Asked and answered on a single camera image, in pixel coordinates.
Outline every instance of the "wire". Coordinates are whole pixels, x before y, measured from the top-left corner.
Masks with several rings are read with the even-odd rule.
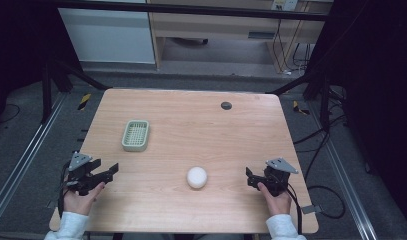
[[[283,59],[284,59],[284,64],[285,64],[285,66],[286,66],[290,71],[295,71],[295,70],[297,70],[297,69],[293,69],[293,68],[291,68],[291,67],[289,67],[289,66],[287,65],[287,61],[286,61],[286,58],[285,58],[285,55],[284,55],[284,47],[283,47],[283,45],[282,45],[282,40],[281,40],[280,29],[281,29],[281,19],[278,19],[277,35],[278,35],[278,40],[280,40],[280,46],[281,46],[281,52],[282,52]]]
[[[284,48],[283,48],[283,46],[282,46],[281,35],[280,35],[281,19],[278,19],[278,27],[277,27],[277,28],[278,28],[278,29],[277,29],[277,33],[275,34],[274,42],[272,43],[272,52],[274,53],[274,57],[275,57],[275,60],[276,60],[277,63],[278,63],[278,67],[280,68],[280,71],[281,71],[281,72],[284,71],[284,70],[281,68],[280,61],[279,61],[278,56],[277,56],[277,54],[276,54],[276,52],[275,52],[275,41],[277,40],[277,37],[278,37],[279,40],[280,40],[281,51],[282,51],[282,55],[283,55],[283,60],[284,60],[285,66],[289,69],[289,71],[296,71],[296,70],[298,70],[297,68],[296,68],[296,69],[293,69],[293,68],[289,67],[289,66],[287,65],[287,61],[285,61]]]
[[[69,190],[66,191],[66,192],[64,192],[64,184],[65,184],[66,170],[68,169],[69,164],[70,164],[70,161],[66,162],[66,163],[63,165],[62,173],[60,174],[59,199],[58,199],[58,201],[57,201],[57,208],[58,208],[58,210],[59,210],[59,216],[60,216],[60,217],[62,217],[62,214],[63,214],[63,211],[64,211],[64,207],[65,207],[65,206],[64,206],[64,198],[65,198],[65,195],[69,192]]]
[[[328,218],[331,218],[331,219],[340,219],[340,218],[342,218],[342,217],[344,216],[344,214],[346,213],[346,205],[345,205],[345,203],[344,203],[344,200],[340,197],[340,195],[338,195],[338,193],[336,193],[336,192],[335,192],[334,190],[332,190],[331,188],[325,187],[325,186],[321,186],[321,185],[310,186],[310,187],[308,187],[308,190],[312,190],[312,189],[316,189],[316,188],[327,190],[327,191],[333,193],[334,195],[336,195],[337,198],[340,200],[340,203],[341,203],[341,206],[342,206],[342,209],[343,209],[343,210],[340,212],[340,214],[338,214],[338,215],[327,214],[327,213],[325,213],[324,211],[322,211],[321,214],[324,215],[325,217],[328,217]]]
[[[19,107],[18,105],[9,103],[9,104],[6,104],[6,107],[7,107],[7,106],[13,106],[13,107],[16,107],[16,108],[17,108],[17,111],[16,111],[15,115],[13,115],[13,116],[9,117],[9,118],[8,118],[8,119],[6,119],[6,120],[2,120],[2,121],[0,121],[0,124],[1,124],[1,123],[5,123],[5,122],[8,122],[8,121],[10,121],[10,120],[14,119],[14,118],[15,118],[17,115],[19,115],[19,112],[20,112],[20,107]]]
[[[286,188],[288,194],[290,195],[291,199],[293,199],[294,203],[296,204],[296,211],[297,211],[297,233],[299,235],[302,234],[302,209],[300,208],[300,204],[299,201],[297,199],[297,195],[293,195],[293,193],[290,191],[290,189]]]
[[[315,155],[312,157],[312,160],[309,163],[308,169],[306,170],[306,175],[304,176],[305,182],[309,176],[309,172],[312,168],[313,163],[315,162],[316,157],[318,156],[319,152],[321,151],[321,148],[324,146],[324,143],[328,140],[329,135],[330,135],[329,133],[324,135],[324,137],[322,138],[321,144],[319,144],[319,147],[316,150]]]
[[[335,126],[334,123],[337,122],[337,121],[340,120],[340,119],[343,119],[345,116],[346,116],[346,115],[343,114],[343,115],[340,115],[340,116],[338,116],[337,118],[331,120],[331,121],[330,121],[330,126],[331,126],[331,127]],[[315,132],[309,134],[308,136],[306,136],[306,137],[304,137],[304,138],[302,138],[302,139],[300,139],[300,140],[294,141],[293,144],[294,144],[294,145],[297,145],[297,144],[299,144],[299,143],[302,143],[302,142],[304,142],[304,141],[306,141],[306,140],[308,140],[308,139],[310,139],[310,138],[315,137],[316,135],[320,134],[320,133],[323,132],[323,131],[325,131],[325,128],[318,129],[318,130],[316,130]]]

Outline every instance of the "black cable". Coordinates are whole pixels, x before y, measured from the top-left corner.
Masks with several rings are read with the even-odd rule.
[[[321,186],[321,185],[310,186],[310,187],[308,187],[308,190],[312,190],[312,189],[316,189],[316,188],[320,188],[320,189],[327,190],[327,191],[333,193],[334,195],[336,195],[337,198],[340,200],[340,203],[341,203],[342,209],[343,209],[343,210],[341,211],[341,213],[338,214],[338,215],[336,215],[336,216],[331,215],[331,214],[327,214],[327,213],[325,213],[324,211],[322,211],[321,214],[324,215],[325,217],[328,217],[328,218],[331,218],[331,219],[340,219],[340,218],[342,218],[342,217],[344,216],[344,214],[346,213],[346,205],[345,205],[345,203],[344,203],[344,200],[340,197],[340,195],[338,195],[338,193],[336,193],[336,192],[335,192],[334,190],[332,190],[331,188],[325,187],[325,186]]]
[[[343,115],[340,115],[339,117],[337,117],[337,118],[331,120],[331,121],[330,121],[330,126],[334,126],[333,124],[334,124],[335,122],[337,122],[338,120],[340,120],[340,119],[342,119],[342,118],[344,118],[344,117],[345,117],[345,115],[343,114]],[[310,139],[310,138],[315,137],[316,135],[318,135],[319,133],[321,133],[321,132],[323,132],[323,131],[325,131],[325,129],[324,129],[324,128],[320,128],[320,129],[316,130],[315,132],[309,134],[308,136],[306,136],[306,137],[304,137],[304,138],[302,138],[302,139],[300,139],[300,140],[294,141],[293,144],[296,145],[296,144],[302,143],[302,142],[304,142],[304,141],[306,141],[306,140],[308,140],[308,139]]]
[[[293,69],[290,66],[288,66],[285,55],[284,55],[284,47],[282,45],[282,40],[281,40],[281,34],[280,34],[280,29],[281,29],[281,19],[278,19],[278,29],[277,29],[277,34],[275,35],[275,37],[278,35],[278,40],[280,40],[280,46],[281,46],[281,52],[283,55],[283,59],[284,59],[284,64],[285,66],[289,69],[289,71],[295,71],[298,69]]]
[[[69,165],[70,165],[70,161],[66,162],[63,165],[62,173],[60,174],[59,199],[57,201],[57,208],[58,208],[58,211],[59,211],[60,218],[62,218],[62,214],[63,214],[64,207],[65,207],[64,206],[64,198],[65,198],[66,193],[69,191],[69,190],[67,190],[66,192],[64,191],[65,190],[64,189],[64,187],[65,187],[64,184],[65,184],[66,170],[68,169]]]
[[[324,147],[327,144],[330,137],[331,137],[331,135],[328,135],[328,139],[324,142],[324,145],[322,145],[322,147]],[[315,152],[315,151],[318,151],[318,148],[315,148],[312,150],[299,150],[299,151],[296,150],[296,153],[308,153],[308,152]]]
[[[19,115],[19,113],[20,113],[20,107],[19,107],[18,105],[9,103],[9,104],[6,104],[6,107],[7,107],[7,106],[14,106],[14,107],[16,107],[16,108],[17,108],[17,111],[16,111],[15,115],[9,117],[9,118],[6,119],[6,120],[0,121],[0,124],[1,124],[1,123],[5,123],[5,122],[8,122],[8,121],[14,119],[14,118],[15,118],[17,115]]]
[[[322,138],[321,144],[319,145],[318,149],[315,152],[315,155],[312,157],[312,160],[309,163],[308,169],[306,170],[306,175],[304,176],[305,182],[309,176],[310,169],[312,168],[312,165],[315,162],[316,157],[318,156],[319,152],[321,151],[321,148],[324,146],[324,143],[328,139],[328,135],[329,135],[329,133],[324,135],[324,137]]]
[[[288,189],[287,192],[290,195],[291,199],[293,199],[294,203],[296,204],[296,211],[297,211],[297,233],[302,235],[302,209],[300,208],[299,201],[297,200],[297,195],[293,195],[293,193]]]
[[[302,209],[300,207],[299,201],[297,199],[297,194],[296,191],[294,190],[293,186],[291,186],[291,184],[289,183],[288,186],[291,188],[291,190],[293,190],[293,192],[290,191],[290,189],[288,189],[287,186],[284,185],[284,183],[282,181],[280,181],[275,175],[272,175],[272,177],[275,178],[275,180],[281,184],[282,188],[285,189],[288,193],[288,195],[290,195],[291,199],[294,201],[294,203],[296,204],[296,212],[297,212],[297,233],[299,235],[302,235]]]

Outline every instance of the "green basket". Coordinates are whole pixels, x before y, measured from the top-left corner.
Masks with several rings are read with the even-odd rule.
[[[125,128],[122,146],[128,152],[142,152],[147,148],[149,122],[145,120],[131,120]]]

